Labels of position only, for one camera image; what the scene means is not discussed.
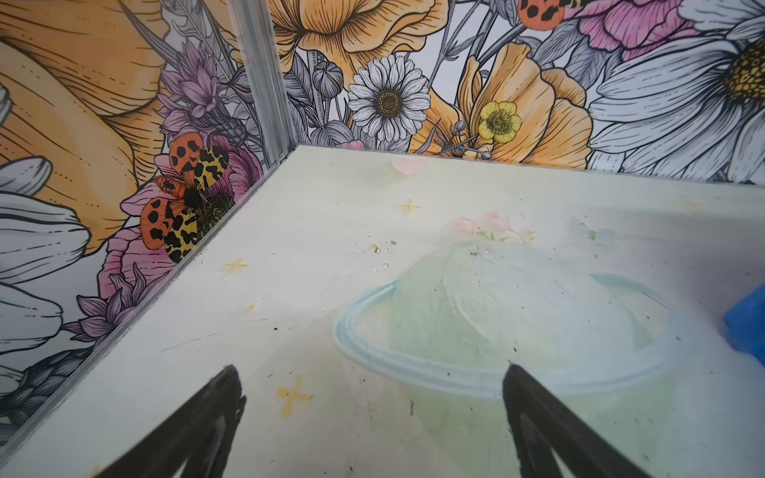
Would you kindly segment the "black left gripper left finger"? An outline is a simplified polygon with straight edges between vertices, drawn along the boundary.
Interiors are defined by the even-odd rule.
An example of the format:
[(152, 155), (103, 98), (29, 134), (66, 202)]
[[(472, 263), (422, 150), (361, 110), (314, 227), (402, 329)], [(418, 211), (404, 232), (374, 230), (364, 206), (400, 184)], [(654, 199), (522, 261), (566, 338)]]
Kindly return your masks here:
[(100, 477), (223, 476), (247, 397), (226, 366)]

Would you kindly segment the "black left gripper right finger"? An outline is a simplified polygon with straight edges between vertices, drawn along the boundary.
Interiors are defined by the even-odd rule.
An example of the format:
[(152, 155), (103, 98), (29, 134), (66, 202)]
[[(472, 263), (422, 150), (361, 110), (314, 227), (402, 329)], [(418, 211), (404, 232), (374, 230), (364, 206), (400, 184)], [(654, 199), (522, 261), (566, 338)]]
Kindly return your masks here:
[(523, 477), (645, 477), (541, 382), (518, 364), (508, 368), (502, 398)]

